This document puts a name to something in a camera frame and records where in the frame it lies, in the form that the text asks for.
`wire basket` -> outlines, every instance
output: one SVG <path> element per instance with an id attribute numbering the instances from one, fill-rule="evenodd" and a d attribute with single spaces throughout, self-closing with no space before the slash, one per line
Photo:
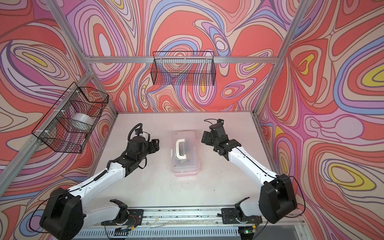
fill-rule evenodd
<path id="1" fill-rule="evenodd" d="M 215 85 L 212 51 L 154 51 L 153 85 Z"/>
<path id="2" fill-rule="evenodd" d="M 55 152 L 82 153 L 109 100 L 108 94 L 90 87 L 77 87 L 58 114 L 38 137 Z M 86 114 L 93 123 L 75 118 Z"/>

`plastic box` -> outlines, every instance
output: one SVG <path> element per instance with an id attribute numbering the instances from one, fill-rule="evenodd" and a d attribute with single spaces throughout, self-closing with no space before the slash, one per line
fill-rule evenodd
<path id="1" fill-rule="evenodd" d="M 194 131 L 175 132 L 171 149 L 172 168 L 175 176 L 193 176 L 199 172 L 196 154 L 197 139 Z"/>

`robotic arm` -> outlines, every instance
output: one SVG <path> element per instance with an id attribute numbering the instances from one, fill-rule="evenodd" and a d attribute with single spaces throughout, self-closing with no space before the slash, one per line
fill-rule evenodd
<path id="1" fill-rule="evenodd" d="M 134 130 L 136 136 L 131 139 Z M 115 160 L 110 160 L 104 170 L 67 190 L 58 188 L 51 193 L 40 226 L 59 240 L 70 240 L 81 229 L 96 223 L 125 223 L 128 218 L 127 205 L 117 199 L 97 209 L 90 210 L 86 206 L 107 187 L 128 176 L 136 168 L 142 168 L 139 166 L 142 160 L 145 159 L 147 165 L 146 156 L 158 150 L 159 140 L 150 141 L 149 134 L 146 140 L 142 124 L 137 124 L 128 135 L 125 151 Z"/>
<path id="2" fill-rule="evenodd" d="M 213 146 L 220 156 L 237 165 L 257 184 L 260 198 L 245 198 L 235 204 L 237 218 L 242 221 L 249 216 L 263 215 L 269 222 L 276 223 L 297 208 L 292 182 L 285 174 L 278 175 L 261 165 L 236 140 L 228 139 L 223 127 L 224 120 L 218 119 L 204 131 L 202 143 Z"/>

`round white object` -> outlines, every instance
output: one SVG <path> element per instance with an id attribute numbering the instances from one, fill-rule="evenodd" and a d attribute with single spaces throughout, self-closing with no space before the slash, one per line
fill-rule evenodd
<path id="1" fill-rule="evenodd" d="M 94 120 L 93 118 L 91 118 L 90 116 L 84 114 L 84 113 L 75 113 L 72 117 L 71 117 L 73 120 L 76 120 L 76 121 L 79 121 L 79 122 L 82 122 L 82 123 L 85 123 L 85 124 L 88 124 L 88 125 L 82 125 L 82 124 L 78 124 L 74 121 L 71 122 L 72 126 L 74 128 L 77 128 L 81 131 L 89 131 L 91 130 L 92 128 L 92 125 L 94 123 Z"/>

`transparent lid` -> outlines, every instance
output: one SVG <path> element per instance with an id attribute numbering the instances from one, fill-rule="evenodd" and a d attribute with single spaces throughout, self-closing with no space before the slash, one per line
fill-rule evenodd
<path id="1" fill-rule="evenodd" d="M 195 172 L 199 169 L 196 156 L 197 140 L 194 131 L 173 134 L 172 163 L 174 172 Z"/>

